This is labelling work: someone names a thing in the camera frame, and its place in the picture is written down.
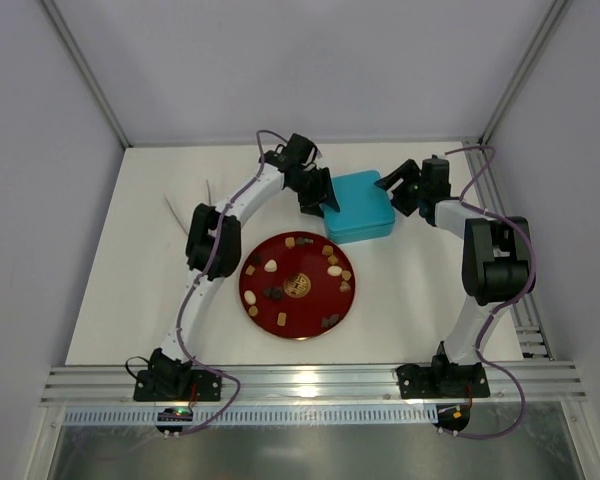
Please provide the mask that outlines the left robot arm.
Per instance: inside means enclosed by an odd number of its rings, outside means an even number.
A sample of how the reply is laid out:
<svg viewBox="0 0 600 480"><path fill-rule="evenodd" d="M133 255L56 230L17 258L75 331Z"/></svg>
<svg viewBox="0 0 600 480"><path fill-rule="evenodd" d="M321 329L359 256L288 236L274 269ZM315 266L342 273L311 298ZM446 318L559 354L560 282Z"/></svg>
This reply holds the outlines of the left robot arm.
<svg viewBox="0 0 600 480"><path fill-rule="evenodd" d="M321 156L310 139L289 138L271 130L256 132L258 167L235 192L215 204L195 207L185 246L189 277L174 326L146 361L135 380L137 402L217 402L222 381L239 385L235 377L205 365L188 350L186 341L211 305L224 280L241 261L242 229L268 200L289 189L299 210L320 216L324 205L339 210L329 169L318 167Z"/></svg>

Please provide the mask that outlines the metal serving tongs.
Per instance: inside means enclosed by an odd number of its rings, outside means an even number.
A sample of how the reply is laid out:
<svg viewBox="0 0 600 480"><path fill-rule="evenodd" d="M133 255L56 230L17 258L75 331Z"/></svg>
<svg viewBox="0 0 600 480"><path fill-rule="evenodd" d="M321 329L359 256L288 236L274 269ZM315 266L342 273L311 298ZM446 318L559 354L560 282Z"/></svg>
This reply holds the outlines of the metal serving tongs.
<svg viewBox="0 0 600 480"><path fill-rule="evenodd" d="M208 179L173 179L163 193L164 200L181 230L188 234L195 208L203 203L211 205L212 189Z"/></svg>

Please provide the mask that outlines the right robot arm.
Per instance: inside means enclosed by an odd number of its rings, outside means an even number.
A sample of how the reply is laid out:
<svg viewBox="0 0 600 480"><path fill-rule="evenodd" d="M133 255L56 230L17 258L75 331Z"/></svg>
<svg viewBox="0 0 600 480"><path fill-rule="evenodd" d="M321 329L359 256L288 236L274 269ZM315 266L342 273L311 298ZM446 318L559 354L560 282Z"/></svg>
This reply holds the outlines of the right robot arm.
<svg viewBox="0 0 600 480"><path fill-rule="evenodd" d="M389 193L392 206L404 216L418 213L463 242L464 304L429 364L397 368L401 397L489 397L483 348L501 314L531 292L536 281L527 220L480 209L464 194L452 196L449 162L438 156L409 159L375 185Z"/></svg>

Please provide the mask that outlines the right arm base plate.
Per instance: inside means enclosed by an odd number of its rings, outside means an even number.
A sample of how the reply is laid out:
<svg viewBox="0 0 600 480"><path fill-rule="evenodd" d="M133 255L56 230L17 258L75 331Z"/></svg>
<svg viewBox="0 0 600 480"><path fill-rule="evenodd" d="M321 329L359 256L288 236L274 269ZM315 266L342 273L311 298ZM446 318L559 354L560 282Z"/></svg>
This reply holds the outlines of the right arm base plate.
<svg viewBox="0 0 600 480"><path fill-rule="evenodd" d="M447 367L406 364L396 370L402 399L489 398L481 363Z"/></svg>

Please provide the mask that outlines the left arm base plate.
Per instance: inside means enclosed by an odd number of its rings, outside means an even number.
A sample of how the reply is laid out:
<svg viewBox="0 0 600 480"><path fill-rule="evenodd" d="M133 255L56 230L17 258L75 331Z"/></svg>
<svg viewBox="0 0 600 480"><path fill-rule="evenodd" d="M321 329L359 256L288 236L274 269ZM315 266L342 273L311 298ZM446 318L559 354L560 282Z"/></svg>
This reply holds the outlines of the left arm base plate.
<svg viewBox="0 0 600 480"><path fill-rule="evenodd" d="M133 393L136 402L220 400L222 380L206 370L186 370L172 376L143 370L137 377Z"/></svg>

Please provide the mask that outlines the teal tin box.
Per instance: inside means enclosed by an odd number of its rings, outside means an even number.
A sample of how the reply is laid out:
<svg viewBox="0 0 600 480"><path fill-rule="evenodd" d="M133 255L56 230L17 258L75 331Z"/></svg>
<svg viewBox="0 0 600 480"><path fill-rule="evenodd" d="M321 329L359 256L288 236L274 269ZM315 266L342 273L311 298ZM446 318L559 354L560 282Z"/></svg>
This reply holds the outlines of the teal tin box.
<svg viewBox="0 0 600 480"><path fill-rule="evenodd" d="M358 220L337 220L328 218L324 220L327 238L335 244L343 245L390 235L395 222L373 223Z"/></svg>

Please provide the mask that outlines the teal tin lid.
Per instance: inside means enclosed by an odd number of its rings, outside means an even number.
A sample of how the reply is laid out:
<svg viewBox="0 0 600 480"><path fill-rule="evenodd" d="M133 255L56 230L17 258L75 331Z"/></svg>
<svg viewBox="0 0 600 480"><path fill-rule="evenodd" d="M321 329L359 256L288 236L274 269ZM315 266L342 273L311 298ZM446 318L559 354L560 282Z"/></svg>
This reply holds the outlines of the teal tin lid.
<svg viewBox="0 0 600 480"><path fill-rule="evenodd" d="M377 188L374 182L381 178L377 170L359 171L334 177L334 191L340 212L324 206L324 220L358 220L363 222L395 222L395 211L386 191Z"/></svg>

